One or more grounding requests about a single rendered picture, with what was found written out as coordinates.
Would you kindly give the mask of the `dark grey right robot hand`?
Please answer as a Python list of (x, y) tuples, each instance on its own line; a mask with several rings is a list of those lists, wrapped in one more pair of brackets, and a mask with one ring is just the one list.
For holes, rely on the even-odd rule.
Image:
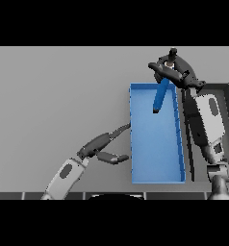
[(154, 77), (158, 84), (162, 79), (169, 79), (178, 88), (194, 87), (197, 92), (206, 85), (205, 81), (197, 79), (192, 67), (177, 55), (159, 57), (157, 62), (150, 62), (148, 67), (154, 71)]

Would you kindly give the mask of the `blue bin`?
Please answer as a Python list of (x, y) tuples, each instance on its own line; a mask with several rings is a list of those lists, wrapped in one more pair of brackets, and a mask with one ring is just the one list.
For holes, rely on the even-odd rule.
[(132, 183), (183, 184), (186, 180), (176, 86), (169, 84), (162, 108), (153, 112), (158, 84), (131, 83)]

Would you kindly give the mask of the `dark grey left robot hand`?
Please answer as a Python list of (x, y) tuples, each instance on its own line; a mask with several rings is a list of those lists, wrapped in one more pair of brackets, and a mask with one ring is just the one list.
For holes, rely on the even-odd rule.
[(119, 127), (111, 133), (105, 133), (99, 135), (84, 145), (78, 152), (77, 156), (84, 160), (85, 158), (93, 158), (97, 156), (98, 160), (104, 161), (109, 164), (119, 164), (129, 159), (127, 155), (115, 155), (107, 152), (103, 152), (115, 138), (121, 135), (125, 130), (129, 129), (131, 124), (128, 123), (124, 126)]

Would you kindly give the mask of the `blue pipe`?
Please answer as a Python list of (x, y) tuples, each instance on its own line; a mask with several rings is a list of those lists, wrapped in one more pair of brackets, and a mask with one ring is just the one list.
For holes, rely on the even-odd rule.
[[(166, 60), (164, 60), (163, 58), (159, 58), (159, 61), (162, 62), (164, 66), (173, 69), (176, 55), (177, 55), (177, 49), (171, 48), (168, 54), (168, 58)], [(169, 84), (169, 79), (163, 78), (157, 72), (154, 73), (154, 77), (159, 85), (153, 103), (153, 112), (158, 113), (162, 107), (165, 98), (165, 92)]]

